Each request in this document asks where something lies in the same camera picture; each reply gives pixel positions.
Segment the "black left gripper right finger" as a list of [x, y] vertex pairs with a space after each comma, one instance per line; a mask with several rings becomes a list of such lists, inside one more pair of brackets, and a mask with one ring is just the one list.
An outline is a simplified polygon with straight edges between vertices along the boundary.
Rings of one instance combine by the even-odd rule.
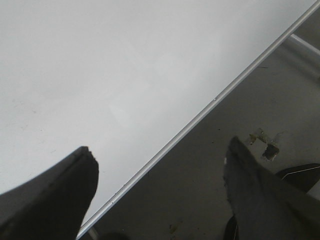
[[234, 136], [223, 180], [240, 240], [318, 240], [320, 202], [260, 165]]

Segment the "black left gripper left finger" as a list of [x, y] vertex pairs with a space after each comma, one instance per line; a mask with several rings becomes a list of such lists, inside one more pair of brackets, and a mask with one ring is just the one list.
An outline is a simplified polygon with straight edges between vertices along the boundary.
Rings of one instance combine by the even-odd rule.
[[94, 198], [99, 164], [81, 146], [35, 178], [0, 195], [2, 240], [75, 240]]

